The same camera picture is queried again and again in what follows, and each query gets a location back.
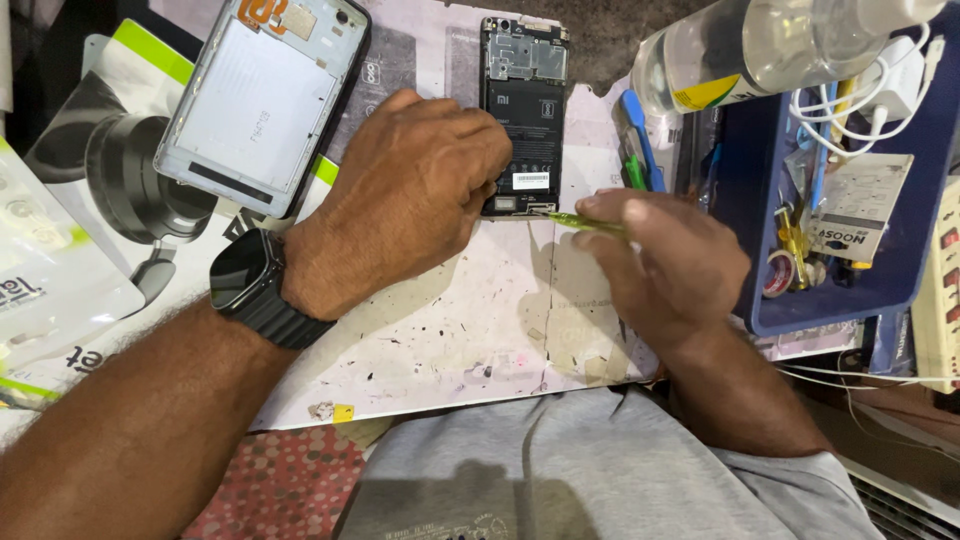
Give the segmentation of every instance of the blue tray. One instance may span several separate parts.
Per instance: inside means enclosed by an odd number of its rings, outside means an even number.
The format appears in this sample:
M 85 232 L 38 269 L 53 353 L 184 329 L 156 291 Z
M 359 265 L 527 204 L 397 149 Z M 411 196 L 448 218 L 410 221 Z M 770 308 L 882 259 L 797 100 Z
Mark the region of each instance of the blue tray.
M 913 302 L 960 116 L 960 5 L 948 3 L 930 28 L 932 36 L 942 34 L 947 41 L 930 91 L 910 125 L 896 137 L 879 141 L 873 150 L 913 154 L 914 163 L 880 240 L 874 267 L 863 272 L 853 288 L 838 286 L 828 277 L 806 291 L 763 298 L 766 259 L 779 246 L 774 221 L 780 205 L 777 188 L 788 200 L 796 193 L 783 159 L 797 148 L 798 124 L 787 110 L 789 93 L 728 106 L 713 215 L 733 229 L 753 262 L 734 309 L 752 333 L 769 336 L 861 319 L 904 310 Z M 911 35 L 916 39 L 918 34 Z

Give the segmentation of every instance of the power strip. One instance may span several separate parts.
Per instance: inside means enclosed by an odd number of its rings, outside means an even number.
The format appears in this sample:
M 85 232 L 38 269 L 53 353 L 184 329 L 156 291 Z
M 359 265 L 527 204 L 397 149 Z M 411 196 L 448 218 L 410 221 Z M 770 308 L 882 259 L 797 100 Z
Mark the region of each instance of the power strip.
M 917 375 L 960 377 L 960 176 L 947 178 L 926 257 L 924 280 L 910 308 Z M 921 382 L 949 394 L 958 382 Z

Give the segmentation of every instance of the opened smartphone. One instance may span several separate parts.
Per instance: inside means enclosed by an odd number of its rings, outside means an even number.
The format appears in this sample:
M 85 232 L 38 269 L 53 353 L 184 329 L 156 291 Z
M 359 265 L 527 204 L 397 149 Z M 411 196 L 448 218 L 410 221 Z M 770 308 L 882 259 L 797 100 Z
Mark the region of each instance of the opened smartphone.
M 351 0 L 227 0 L 154 167 L 288 217 L 333 136 L 370 30 Z
M 480 108 L 496 118 L 514 144 L 514 157 L 481 215 L 557 211 L 569 32 L 487 17 L 480 26 L 480 47 Z

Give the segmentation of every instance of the hand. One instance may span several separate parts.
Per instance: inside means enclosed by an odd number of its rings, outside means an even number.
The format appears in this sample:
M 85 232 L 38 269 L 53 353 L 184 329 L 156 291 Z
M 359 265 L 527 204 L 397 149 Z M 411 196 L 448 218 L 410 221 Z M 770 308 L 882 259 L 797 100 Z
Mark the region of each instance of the hand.
M 486 112 L 398 91 L 353 136 L 324 203 L 286 235 L 283 297 L 334 320 L 460 253 L 512 154 Z
M 601 189 L 577 202 L 587 217 L 623 224 L 642 249 L 622 239 L 577 233 L 610 281 L 620 317 L 660 357 L 727 327 L 750 259 L 736 235 L 672 195 Z

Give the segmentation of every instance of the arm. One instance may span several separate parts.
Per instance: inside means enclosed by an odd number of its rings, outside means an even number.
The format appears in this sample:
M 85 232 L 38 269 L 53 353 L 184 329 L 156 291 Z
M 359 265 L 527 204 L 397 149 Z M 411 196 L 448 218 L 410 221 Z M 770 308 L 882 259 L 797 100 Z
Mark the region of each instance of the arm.
M 613 305 L 670 372 L 684 418 L 704 444 L 743 454 L 794 457 L 832 451 L 813 419 L 727 317 L 750 260 L 736 236 L 669 195 L 601 190 L 582 214 L 622 223 L 626 242 L 578 233 L 611 283 Z
M 510 155 L 488 114 L 398 92 L 357 132 L 324 204 L 286 235 L 284 298 L 334 320 L 459 253 Z M 206 299 L 186 308 L 0 457 L 0 537 L 176 537 L 295 357 Z

